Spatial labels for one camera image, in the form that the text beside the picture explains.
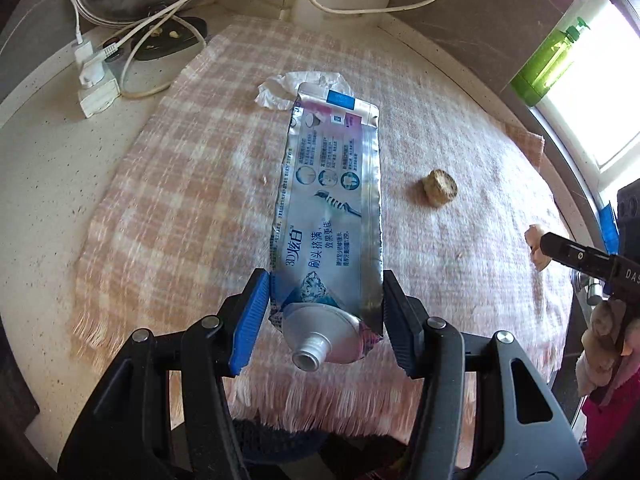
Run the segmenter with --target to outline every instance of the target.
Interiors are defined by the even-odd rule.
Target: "plaid cloth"
[[[461,331],[511,330],[548,377],[561,362],[572,290],[564,267],[534,270],[523,233],[533,223],[564,229],[548,186],[504,127],[439,73],[241,16],[182,71],[95,211],[78,263],[77,355],[102,372],[135,328],[183,330],[268,266],[289,115],[254,98],[268,76],[301,70],[340,72],[380,107],[385,269]],[[542,142],[524,137],[537,157]],[[420,183],[434,168],[460,190],[439,210]],[[306,374],[265,320],[227,393],[236,417],[406,442],[420,383],[396,365],[388,340],[355,364]],[[468,407],[473,398],[470,388]]]

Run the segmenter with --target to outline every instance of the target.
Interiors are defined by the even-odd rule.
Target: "cork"
[[[458,185],[453,177],[442,170],[433,170],[423,180],[424,192],[432,207],[442,207],[458,194]]]

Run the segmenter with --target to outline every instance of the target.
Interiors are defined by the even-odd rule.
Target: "pink cloth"
[[[622,428],[631,410],[640,400],[640,371],[617,388],[607,406],[591,399],[584,401],[582,412],[587,417],[587,446],[584,459],[590,467],[602,455],[609,442]]]

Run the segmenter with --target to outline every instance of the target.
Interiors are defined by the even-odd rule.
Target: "green pump bottle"
[[[572,47],[585,28],[590,27],[582,18],[565,32],[555,28],[511,80],[511,86],[527,106],[538,104],[571,66]]]

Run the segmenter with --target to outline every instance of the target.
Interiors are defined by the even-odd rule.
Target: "white tissue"
[[[298,87],[305,82],[353,97],[349,83],[337,72],[288,72],[285,75],[272,75],[258,86],[255,102],[269,110],[291,110]]]

